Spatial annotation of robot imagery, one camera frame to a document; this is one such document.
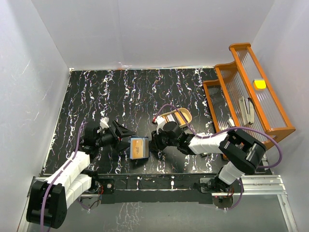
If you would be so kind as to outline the beige oval card tray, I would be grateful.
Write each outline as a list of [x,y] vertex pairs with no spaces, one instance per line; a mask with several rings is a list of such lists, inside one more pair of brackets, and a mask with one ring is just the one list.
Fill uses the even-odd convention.
[[186,124],[190,124],[192,121],[192,115],[186,108],[179,108],[178,112],[173,110],[171,112],[161,114],[160,117],[165,119],[167,123],[171,121],[176,122],[180,128],[187,127]]

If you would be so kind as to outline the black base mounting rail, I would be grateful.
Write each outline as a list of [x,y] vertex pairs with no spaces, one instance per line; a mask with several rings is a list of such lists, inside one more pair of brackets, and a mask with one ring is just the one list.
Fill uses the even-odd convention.
[[186,203],[211,204],[214,197],[231,199],[243,190],[238,181],[224,191],[209,189],[213,174],[99,174],[82,198],[98,198],[101,204]]

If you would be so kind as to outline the white item on lower shelf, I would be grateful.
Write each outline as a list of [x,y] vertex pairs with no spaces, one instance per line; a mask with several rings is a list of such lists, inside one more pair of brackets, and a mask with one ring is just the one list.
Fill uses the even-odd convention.
[[229,124],[230,127],[235,127],[236,126],[236,124],[235,124],[235,122],[234,122],[234,120],[232,118],[230,118],[228,120],[228,124]]

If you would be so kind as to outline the stack of credit cards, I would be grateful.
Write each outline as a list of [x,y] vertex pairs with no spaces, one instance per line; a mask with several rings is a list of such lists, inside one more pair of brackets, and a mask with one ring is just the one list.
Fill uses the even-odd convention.
[[182,117],[182,114],[178,113],[177,111],[171,112],[165,115],[165,119],[167,122],[176,122],[180,127],[185,127],[186,123]]

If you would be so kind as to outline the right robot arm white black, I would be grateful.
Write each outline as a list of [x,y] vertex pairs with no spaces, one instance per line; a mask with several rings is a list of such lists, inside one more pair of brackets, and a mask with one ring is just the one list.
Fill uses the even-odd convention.
[[168,122],[151,132],[149,148],[163,151],[168,146],[176,147],[185,155],[204,153],[223,154],[225,164],[215,178],[206,183],[196,183],[201,189],[227,192],[233,183],[245,174],[254,174],[266,152],[265,145],[242,129],[231,128],[214,136],[203,133],[186,133],[176,122]]

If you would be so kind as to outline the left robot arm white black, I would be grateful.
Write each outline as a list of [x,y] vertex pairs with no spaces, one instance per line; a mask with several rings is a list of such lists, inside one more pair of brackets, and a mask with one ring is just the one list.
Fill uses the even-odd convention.
[[64,222],[68,208],[83,192],[94,193],[100,181],[95,171],[87,167],[100,149],[113,146],[119,151],[130,144],[123,139],[135,135],[107,117],[99,123],[83,122],[77,134],[75,150],[65,163],[45,180],[35,181],[30,188],[26,213],[27,222],[35,223],[43,230],[45,227],[58,229]]

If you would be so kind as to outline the blue leather card holder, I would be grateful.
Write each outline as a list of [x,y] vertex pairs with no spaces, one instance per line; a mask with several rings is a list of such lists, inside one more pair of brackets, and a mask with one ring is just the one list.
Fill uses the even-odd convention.
[[141,160],[149,158],[149,138],[131,137],[130,139],[130,159]]

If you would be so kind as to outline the orange wooden tiered shelf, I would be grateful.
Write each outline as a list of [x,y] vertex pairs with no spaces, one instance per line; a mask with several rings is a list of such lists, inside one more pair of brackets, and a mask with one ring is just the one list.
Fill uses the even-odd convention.
[[[263,131],[280,142],[295,131],[269,79],[254,54],[250,43],[235,43],[229,50],[234,58],[230,63],[214,67],[215,80],[203,82],[208,106],[216,132],[229,128],[232,118],[236,126]],[[254,79],[264,79],[267,87],[257,91]],[[239,97],[251,98],[254,105],[254,123],[244,125]]]

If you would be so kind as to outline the yellow sticky note block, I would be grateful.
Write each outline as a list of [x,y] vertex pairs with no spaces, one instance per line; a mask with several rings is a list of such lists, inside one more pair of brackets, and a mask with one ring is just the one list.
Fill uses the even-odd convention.
[[264,79],[254,79],[253,87],[255,90],[260,91],[266,89],[267,84]]

